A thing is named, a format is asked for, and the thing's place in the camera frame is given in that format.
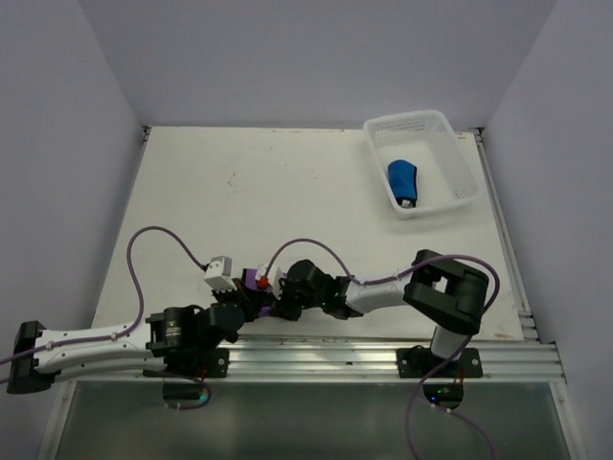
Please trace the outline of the blue towel black trim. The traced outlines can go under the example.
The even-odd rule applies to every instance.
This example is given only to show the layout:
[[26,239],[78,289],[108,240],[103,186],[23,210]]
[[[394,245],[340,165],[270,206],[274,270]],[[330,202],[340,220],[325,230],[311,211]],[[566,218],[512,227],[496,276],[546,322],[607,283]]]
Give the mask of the blue towel black trim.
[[418,203],[418,168],[406,160],[398,159],[388,165],[388,181],[398,206],[412,209]]

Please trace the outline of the purple towel black trim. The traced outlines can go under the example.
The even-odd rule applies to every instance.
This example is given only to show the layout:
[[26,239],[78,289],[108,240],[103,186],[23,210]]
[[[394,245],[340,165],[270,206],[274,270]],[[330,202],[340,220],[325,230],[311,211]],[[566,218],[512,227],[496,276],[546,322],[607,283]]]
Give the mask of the purple towel black trim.
[[281,315],[278,312],[277,304],[281,299],[281,293],[278,297],[270,292],[256,289],[257,268],[244,268],[240,278],[241,291],[247,298],[246,306],[243,308],[245,321],[253,322],[256,319],[263,317],[277,317]]

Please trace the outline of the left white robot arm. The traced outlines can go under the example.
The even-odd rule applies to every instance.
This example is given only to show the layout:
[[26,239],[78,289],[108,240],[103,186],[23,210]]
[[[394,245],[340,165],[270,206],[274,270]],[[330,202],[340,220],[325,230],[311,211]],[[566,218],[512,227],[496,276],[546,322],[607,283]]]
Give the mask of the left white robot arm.
[[120,370],[141,370],[147,377],[219,378],[218,361],[228,352],[217,347],[236,342],[242,326],[259,317],[262,303],[242,284],[214,298],[207,309],[166,308],[136,326],[58,332],[38,321],[24,322],[13,355],[1,361],[11,366],[7,392],[32,394],[58,379]]

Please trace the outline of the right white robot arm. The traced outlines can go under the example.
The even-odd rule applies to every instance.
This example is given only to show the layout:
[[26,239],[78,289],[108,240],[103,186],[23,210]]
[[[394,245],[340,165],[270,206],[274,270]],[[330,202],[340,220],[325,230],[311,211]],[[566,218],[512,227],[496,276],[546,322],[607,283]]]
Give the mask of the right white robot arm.
[[298,320],[304,310],[319,308],[339,320],[408,305],[436,323],[426,363],[432,373],[448,376],[461,364],[471,337],[493,303],[489,284],[500,288],[498,275],[472,256],[442,255],[422,249],[410,267],[385,279],[360,281],[353,275],[333,277],[310,260],[295,263],[280,279],[274,313]]

